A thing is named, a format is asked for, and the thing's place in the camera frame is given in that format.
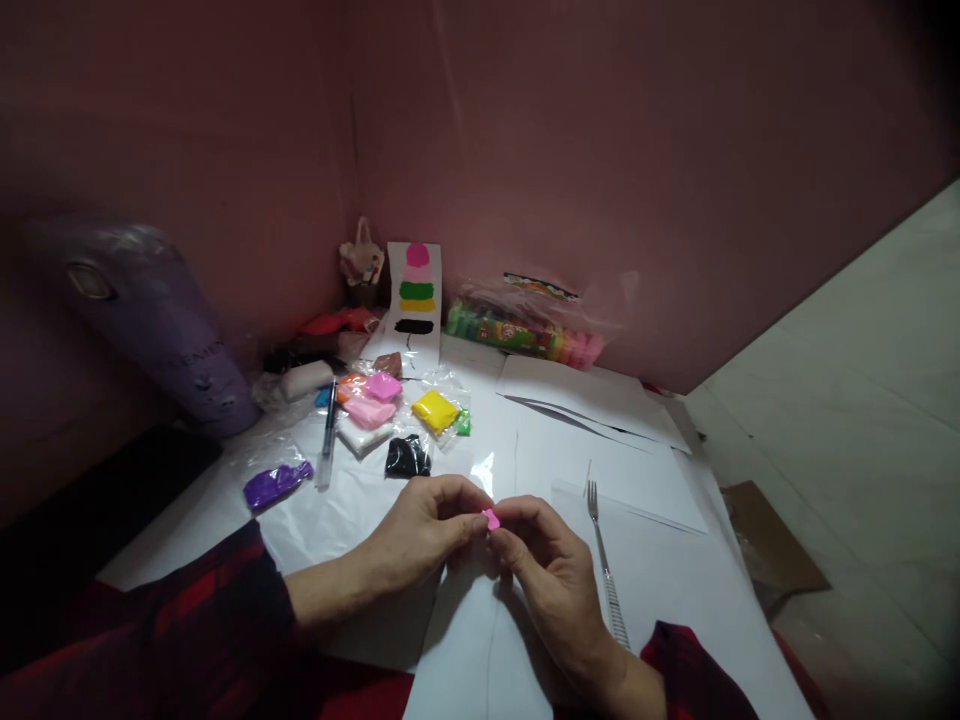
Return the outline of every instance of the yellow shape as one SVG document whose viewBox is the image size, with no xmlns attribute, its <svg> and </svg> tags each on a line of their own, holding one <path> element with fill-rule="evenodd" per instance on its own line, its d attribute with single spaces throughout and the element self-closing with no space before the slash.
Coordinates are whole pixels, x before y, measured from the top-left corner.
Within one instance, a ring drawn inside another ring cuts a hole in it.
<svg viewBox="0 0 960 720">
<path fill-rule="evenodd" d="M 429 300 L 401 300 L 400 309 L 404 312 L 433 312 L 437 309 L 437 304 L 433 298 Z"/>
<path fill-rule="evenodd" d="M 413 404 L 413 411 L 434 433 L 439 435 L 457 419 L 460 408 L 436 390 L 431 390 Z"/>
</svg>

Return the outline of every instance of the purple bottle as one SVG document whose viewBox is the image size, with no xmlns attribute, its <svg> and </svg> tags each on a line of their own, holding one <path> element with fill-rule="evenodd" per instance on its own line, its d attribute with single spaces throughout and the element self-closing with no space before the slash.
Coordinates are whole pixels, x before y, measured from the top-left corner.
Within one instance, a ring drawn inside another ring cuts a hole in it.
<svg viewBox="0 0 960 720">
<path fill-rule="evenodd" d="M 68 216 L 32 223 L 30 245 L 70 304 L 190 416 L 234 435 L 259 417 L 180 253 L 146 225 Z"/>
</svg>

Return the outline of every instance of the white tile floor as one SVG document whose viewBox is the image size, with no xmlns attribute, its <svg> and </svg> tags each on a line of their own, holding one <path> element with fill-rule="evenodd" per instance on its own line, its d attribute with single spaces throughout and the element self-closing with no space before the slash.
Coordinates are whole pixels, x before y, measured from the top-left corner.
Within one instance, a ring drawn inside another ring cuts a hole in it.
<svg viewBox="0 0 960 720">
<path fill-rule="evenodd" d="M 833 585 L 774 625 L 835 717 L 927 717 L 960 667 L 960 182 L 685 403 Z"/>
</svg>

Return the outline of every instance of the red sleeve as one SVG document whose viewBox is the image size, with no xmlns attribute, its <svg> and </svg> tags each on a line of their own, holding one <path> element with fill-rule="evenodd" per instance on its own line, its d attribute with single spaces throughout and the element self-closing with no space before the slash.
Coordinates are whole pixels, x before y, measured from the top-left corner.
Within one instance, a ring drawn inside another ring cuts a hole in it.
<svg viewBox="0 0 960 720">
<path fill-rule="evenodd" d="M 11 717 L 238 717 L 294 657 L 293 609 L 255 521 L 122 600 L 112 625 L 0 681 L 0 707 Z"/>
<path fill-rule="evenodd" d="M 669 720 L 756 720 L 743 690 L 690 628 L 657 622 L 640 657 L 663 676 Z"/>
</svg>

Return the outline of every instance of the red plaid shirt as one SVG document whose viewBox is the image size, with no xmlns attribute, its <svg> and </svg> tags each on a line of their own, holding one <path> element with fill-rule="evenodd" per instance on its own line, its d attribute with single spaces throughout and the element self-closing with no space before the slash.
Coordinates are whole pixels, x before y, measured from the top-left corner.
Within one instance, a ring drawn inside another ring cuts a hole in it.
<svg viewBox="0 0 960 720">
<path fill-rule="evenodd" d="M 253 521 L 157 582 L 94 584 L 51 622 L 61 648 L 0 681 L 6 717 L 401 718 L 413 684 L 296 648 Z M 688 628 L 657 623 L 641 657 L 663 675 L 669 718 L 756 717 Z"/>
</svg>

